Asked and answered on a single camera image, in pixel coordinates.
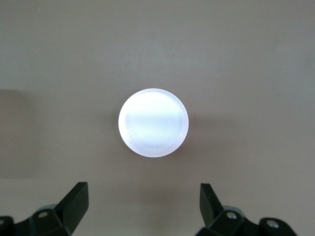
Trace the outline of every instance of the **white circular disc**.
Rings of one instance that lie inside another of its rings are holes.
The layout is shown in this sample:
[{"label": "white circular disc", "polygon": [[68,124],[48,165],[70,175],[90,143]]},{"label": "white circular disc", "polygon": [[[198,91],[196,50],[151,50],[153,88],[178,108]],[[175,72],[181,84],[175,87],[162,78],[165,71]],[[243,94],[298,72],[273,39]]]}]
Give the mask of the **white circular disc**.
[{"label": "white circular disc", "polygon": [[157,88],[132,95],[118,118],[123,141],[146,157],[161,157],[175,151],[183,143],[188,126],[182,102],[170,92]]}]

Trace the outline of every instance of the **metal screw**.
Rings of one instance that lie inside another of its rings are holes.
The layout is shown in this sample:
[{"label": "metal screw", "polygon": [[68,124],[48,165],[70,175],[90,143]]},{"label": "metal screw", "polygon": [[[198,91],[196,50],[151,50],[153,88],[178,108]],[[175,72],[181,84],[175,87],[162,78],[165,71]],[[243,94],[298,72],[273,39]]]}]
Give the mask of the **metal screw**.
[{"label": "metal screw", "polygon": [[41,213],[38,215],[38,217],[39,217],[39,218],[44,218],[44,217],[46,217],[47,215],[48,215],[48,212],[43,211],[43,212],[41,212]]},{"label": "metal screw", "polygon": [[232,220],[235,220],[237,218],[236,214],[231,212],[231,211],[229,211],[226,215],[227,215],[228,218],[230,218]]},{"label": "metal screw", "polygon": [[278,223],[274,220],[267,220],[267,225],[269,225],[271,228],[279,228]]}]

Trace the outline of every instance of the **silver bolt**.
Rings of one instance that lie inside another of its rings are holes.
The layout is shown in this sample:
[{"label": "silver bolt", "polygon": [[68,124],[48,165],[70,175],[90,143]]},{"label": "silver bolt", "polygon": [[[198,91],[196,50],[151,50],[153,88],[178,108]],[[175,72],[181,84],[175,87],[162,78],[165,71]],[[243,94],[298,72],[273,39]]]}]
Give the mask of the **silver bolt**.
[{"label": "silver bolt", "polygon": [[41,212],[41,213],[38,215],[38,217],[39,217],[39,218],[44,218],[44,217],[46,217],[47,215],[48,215],[48,212],[43,211],[43,212]]},{"label": "silver bolt", "polygon": [[269,225],[271,228],[279,228],[278,223],[274,220],[267,220],[267,225]]},{"label": "silver bolt", "polygon": [[227,215],[228,218],[230,218],[232,220],[235,220],[237,218],[236,214],[231,212],[231,211],[229,211],[226,215]]}]

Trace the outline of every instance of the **black mechanical clamp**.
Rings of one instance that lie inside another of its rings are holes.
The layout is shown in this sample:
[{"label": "black mechanical clamp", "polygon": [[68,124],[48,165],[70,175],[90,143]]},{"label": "black mechanical clamp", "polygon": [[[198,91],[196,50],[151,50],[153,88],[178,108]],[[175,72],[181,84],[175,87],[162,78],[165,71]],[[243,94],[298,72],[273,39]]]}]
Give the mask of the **black mechanical clamp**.
[{"label": "black mechanical clamp", "polygon": [[221,205],[210,184],[200,186],[200,211],[206,227],[196,236],[297,236],[282,220],[262,218],[256,225]]},{"label": "black mechanical clamp", "polygon": [[39,210],[17,224],[1,216],[0,236],[71,236],[88,207],[88,184],[79,182],[53,209]]},{"label": "black mechanical clamp", "polygon": [[[79,182],[53,209],[17,224],[12,217],[0,217],[0,236],[71,236],[88,207],[88,184]],[[263,218],[256,225],[237,210],[224,209],[209,184],[200,186],[200,211],[206,227],[196,236],[297,236],[282,220]]]}]

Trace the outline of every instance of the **black plastic bracket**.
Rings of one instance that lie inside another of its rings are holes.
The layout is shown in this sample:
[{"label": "black plastic bracket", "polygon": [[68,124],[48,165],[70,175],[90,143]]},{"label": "black plastic bracket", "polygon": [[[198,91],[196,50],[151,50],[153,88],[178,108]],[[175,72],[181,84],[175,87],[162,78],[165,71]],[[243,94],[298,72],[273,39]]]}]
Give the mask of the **black plastic bracket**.
[{"label": "black plastic bracket", "polygon": [[42,209],[14,224],[0,217],[0,236],[71,236],[89,207],[88,183],[79,182],[54,209]]},{"label": "black plastic bracket", "polygon": [[196,236],[297,236],[284,221],[262,218],[256,225],[236,211],[224,210],[208,183],[200,185],[200,212],[206,227]]}]

